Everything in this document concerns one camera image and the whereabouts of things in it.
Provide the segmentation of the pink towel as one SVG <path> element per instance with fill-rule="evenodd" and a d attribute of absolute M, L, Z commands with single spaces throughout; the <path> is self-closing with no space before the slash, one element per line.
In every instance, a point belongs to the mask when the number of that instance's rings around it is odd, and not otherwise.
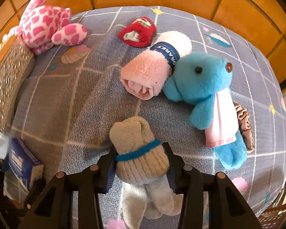
<path fill-rule="evenodd" d="M 191 40 L 184 33 L 161 33 L 149 49 L 141 52 L 121 69 L 120 81 L 133 96 L 149 100 L 161 92 L 176 62 L 191 51 Z"/>

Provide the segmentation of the silver embossed tissue box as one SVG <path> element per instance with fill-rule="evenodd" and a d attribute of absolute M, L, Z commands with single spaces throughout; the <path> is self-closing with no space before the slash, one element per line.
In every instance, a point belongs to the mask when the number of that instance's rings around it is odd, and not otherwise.
<path fill-rule="evenodd" d="M 0 132 L 11 130 L 18 92 L 35 66 L 34 55 L 18 35 L 0 44 Z"/>

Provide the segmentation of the brown satin scrunchie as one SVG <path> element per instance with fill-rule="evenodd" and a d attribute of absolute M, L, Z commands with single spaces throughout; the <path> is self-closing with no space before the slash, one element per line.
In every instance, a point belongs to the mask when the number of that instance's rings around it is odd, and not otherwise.
<path fill-rule="evenodd" d="M 239 131 L 246 145 L 247 153 L 250 154 L 255 150 L 252 126 L 250 124 L 250 115 L 247 108 L 243 107 L 241 104 L 234 102 L 234 106 L 237 113 Z"/>

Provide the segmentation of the pink white spotted plush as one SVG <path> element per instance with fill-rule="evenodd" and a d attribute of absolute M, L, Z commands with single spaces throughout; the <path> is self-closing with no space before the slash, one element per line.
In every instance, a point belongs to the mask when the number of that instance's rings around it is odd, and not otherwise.
<path fill-rule="evenodd" d="M 71 23 L 71 9 L 46 5 L 45 2 L 31 0 L 19 25 L 11 28 L 2 41 L 18 35 L 35 56 L 53 46 L 81 44 L 87 37 L 87 29 L 80 23 Z"/>

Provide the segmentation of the blue plush bear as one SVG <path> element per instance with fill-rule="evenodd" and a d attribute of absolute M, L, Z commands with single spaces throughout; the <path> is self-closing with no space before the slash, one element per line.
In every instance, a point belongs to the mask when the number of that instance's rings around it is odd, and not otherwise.
<path fill-rule="evenodd" d="M 176 62 L 162 88 L 169 100 L 193 105 L 190 124 L 204 131 L 205 147 L 227 170 L 240 168 L 247 159 L 230 92 L 232 69 L 227 59 L 193 52 Z"/>

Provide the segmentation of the rattan chair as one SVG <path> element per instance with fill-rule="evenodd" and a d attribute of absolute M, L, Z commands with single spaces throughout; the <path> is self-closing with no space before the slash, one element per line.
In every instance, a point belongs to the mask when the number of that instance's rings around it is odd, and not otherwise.
<path fill-rule="evenodd" d="M 286 204 L 266 209 L 258 221 L 262 228 L 286 228 Z"/>

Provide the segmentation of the red small sock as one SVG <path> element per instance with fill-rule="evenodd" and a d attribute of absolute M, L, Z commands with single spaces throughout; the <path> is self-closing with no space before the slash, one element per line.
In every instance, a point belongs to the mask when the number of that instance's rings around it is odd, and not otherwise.
<path fill-rule="evenodd" d="M 136 18 L 131 24 L 118 33 L 119 39 L 135 48 L 146 48 L 151 45 L 157 29 L 148 17 Z"/>

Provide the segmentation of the white socks blue band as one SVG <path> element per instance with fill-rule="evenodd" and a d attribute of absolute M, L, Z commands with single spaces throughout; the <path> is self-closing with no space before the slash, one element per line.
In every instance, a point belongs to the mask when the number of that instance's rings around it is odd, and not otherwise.
<path fill-rule="evenodd" d="M 123 219 L 128 228 L 139 228 L 143 218 L 180 214 L 183 196 L 169 186 L 170 164 L 149 123 L 133 116 L 113 124 L 109 138 L 117 151 L 117 177 L 124 182 Z"/>

